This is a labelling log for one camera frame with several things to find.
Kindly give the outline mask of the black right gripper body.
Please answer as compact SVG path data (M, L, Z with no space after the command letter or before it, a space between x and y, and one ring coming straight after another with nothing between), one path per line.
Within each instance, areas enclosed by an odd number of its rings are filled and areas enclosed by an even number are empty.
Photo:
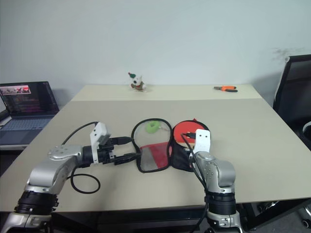
M195 158L193 156L193 149L191 147L184 147L184 152L189 163L195 163Z

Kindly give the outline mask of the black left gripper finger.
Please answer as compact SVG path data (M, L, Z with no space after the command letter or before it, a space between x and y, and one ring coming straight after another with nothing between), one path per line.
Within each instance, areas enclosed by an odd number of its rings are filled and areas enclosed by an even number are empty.
M127 136L121 136L121 137L114 137L113 138L113 144L114 145L125 145L127 143L132 142L133 139L131 137Z
M121 165L125 163L129 163L137 158L136 153L127 153L122 156L114 156L113 164L114 165Z

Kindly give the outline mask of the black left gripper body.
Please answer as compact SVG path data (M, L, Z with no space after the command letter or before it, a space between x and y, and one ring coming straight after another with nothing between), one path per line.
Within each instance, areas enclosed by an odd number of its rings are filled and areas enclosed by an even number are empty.
M113 153L114 146L117 144L117 138L104 139L99 138L99 145L97 149L98 162L102 164L114 163L116 156Z

